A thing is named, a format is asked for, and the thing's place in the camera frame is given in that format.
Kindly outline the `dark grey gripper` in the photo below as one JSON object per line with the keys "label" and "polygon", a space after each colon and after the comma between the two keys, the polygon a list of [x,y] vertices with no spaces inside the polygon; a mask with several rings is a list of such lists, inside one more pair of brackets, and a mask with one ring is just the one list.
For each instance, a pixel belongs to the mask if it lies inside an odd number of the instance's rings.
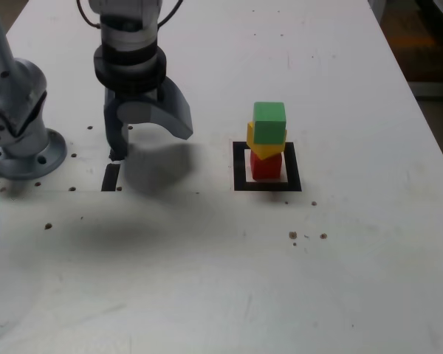
{"label": "dark grey gripper", "polygon": [[128,126],[125,123],[155,124],[183,140],[193,135],[188,101],[170,78],[165,78],[159,90],[143,93],[114,93],[106,88],[103,113],[112,161],[122,161],[128,155]]}

